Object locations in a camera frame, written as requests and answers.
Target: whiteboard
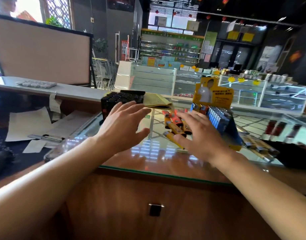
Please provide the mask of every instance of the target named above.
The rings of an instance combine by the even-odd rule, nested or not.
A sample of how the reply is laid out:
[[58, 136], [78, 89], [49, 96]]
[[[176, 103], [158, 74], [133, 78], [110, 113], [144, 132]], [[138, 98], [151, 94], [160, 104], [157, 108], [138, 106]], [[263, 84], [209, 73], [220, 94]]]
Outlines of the whiteboard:
[[3, 75], [62, 84], [90, 83], [92, 35], [63, 30], [0, 16]]

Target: black ceiling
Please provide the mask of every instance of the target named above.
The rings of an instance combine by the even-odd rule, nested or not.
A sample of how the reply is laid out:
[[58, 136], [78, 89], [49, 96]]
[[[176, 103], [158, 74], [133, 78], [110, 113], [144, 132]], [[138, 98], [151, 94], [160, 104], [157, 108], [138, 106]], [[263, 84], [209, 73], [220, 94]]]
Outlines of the black ceiling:
[[[253, 18], [268, 21], [278, 21], [286, 17], [282, 22], [299, 24], [306, 23], [306, 0], [229, 0], [226, 5], [223, 0], [140, 0], [143, 1], [143, 10], [150, 9], [150, 2], [159, 3], [159, 10], [169, 6], [170, 2], [176, 2], [176, 5], [182, 5], [183, 13], [192, 10], [197, 6], [199, 11], [218, 13], [222, 15], [242, 16], [244, 18]], [[205, 18], [205, 15], [198, 14], [198, 18]]]

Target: forearm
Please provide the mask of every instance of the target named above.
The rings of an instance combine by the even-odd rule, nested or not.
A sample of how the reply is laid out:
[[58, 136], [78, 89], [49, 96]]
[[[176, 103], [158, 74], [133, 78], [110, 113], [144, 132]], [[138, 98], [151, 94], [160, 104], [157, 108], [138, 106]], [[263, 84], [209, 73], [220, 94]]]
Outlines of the forearm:
[[105, 147], [94, 137], [89, 138], [1, 188], [0, 239], [25, 238], [36, 226], [47, 221], [65, 201], [69, 191], [112, 156]]
[[306, 240], [306, 197], [233, 153], [218, 167], [283, 240]]

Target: person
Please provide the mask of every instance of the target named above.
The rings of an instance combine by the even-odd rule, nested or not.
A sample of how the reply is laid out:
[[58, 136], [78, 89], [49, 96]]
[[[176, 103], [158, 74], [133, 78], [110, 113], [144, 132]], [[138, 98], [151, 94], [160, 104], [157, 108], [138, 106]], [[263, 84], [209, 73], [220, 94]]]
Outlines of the person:
[[11, 16], [15, 12], [17, 0], [0, 0], [0, 15]]
[[201, 95], [200, 102], [211, 103], [212, 102], [212, 91], [210, 90], [213, 87], [214, 79], [210, 79], [207, 81], [207, 85], [205, 83], [201, 84], [201, 88], [198, 90], [198, 94]]
[[[136, 133], [137, 127], [150, 111], [135, 101], [115, 105], [95, 136], [1, 188], [0, 239], [26, 239], [54, 215], [77, 183], [114, 154], [140, 143], [150, 130]], [[228, 177], [281, 239], [306, 240], [304, 195], [231, 150], [205, 115], [178, 116], [194, 134], [193, 140], [175, 135], [180, 145]]]

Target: ceiling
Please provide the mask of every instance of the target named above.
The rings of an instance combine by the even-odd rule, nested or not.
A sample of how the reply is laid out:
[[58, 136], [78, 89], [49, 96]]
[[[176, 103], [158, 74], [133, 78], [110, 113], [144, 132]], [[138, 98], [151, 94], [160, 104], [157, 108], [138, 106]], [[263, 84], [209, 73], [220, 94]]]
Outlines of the ceiling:
[[[143, 10], [172, 14], [174, 9], [177, 15], [191, 14], [199, 19], [204, 19], [207, 15], [197, 14], [197, 10], [268, 21], [278, 21], [286, 17], [282, 22], [298, 25], [306, 23], [306, 0], [229, 0], [226, 5], [222, 2], [223, 0], [143, 0]], [[212, 19], [221, 20], [222, 17], [213, 15]]]

